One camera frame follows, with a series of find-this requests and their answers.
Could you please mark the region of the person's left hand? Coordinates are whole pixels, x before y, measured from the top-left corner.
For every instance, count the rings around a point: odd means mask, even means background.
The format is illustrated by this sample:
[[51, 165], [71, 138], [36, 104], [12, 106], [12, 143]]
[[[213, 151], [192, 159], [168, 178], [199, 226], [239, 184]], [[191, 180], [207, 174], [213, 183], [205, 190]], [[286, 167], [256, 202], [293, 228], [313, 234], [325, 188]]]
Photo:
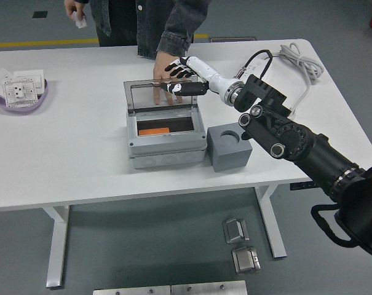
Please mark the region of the person's left hand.
[[[177, 58], [177, 56], [159, 50], [153, 68], [153, 79], [168, 79], [170, 75], [165, 71], [165, 68]], [[160, 104], [160, 88], [154, 87], [153, 97], [154, 104]]]

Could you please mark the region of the person's right hand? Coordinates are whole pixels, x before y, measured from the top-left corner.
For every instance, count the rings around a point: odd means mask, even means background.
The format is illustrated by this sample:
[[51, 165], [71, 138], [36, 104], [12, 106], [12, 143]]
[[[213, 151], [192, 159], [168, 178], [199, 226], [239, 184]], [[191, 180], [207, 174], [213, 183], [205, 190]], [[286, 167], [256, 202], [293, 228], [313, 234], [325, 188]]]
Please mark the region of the person's right hand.
[[76, 18], [81, 21], [85, 17], [84, 7], [87, 4], [86, 1], [74, 1], [74, 0], [64, 0], [63, 1], [65, 11], [67, 16], [71, 21], [76, 21], [73, 17], [73, 13], [76, 13]]

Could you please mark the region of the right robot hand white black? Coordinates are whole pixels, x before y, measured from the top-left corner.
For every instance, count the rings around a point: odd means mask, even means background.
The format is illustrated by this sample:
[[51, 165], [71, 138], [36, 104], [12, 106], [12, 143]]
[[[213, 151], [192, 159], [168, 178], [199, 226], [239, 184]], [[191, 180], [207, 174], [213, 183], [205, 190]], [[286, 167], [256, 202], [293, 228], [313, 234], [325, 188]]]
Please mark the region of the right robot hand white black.
[[202, 82], [172, 81], [159, 84], [160, 88], [176, 96], [204, 95], [207, 90], [211, 90], [217, 93], [225, 104], [232, 106], [244, 86], [241, 80], [222, 76], [197, 57], [179, 57], [171, 62], [165, 71], [177, 79], [194, 74], [202, 79]]

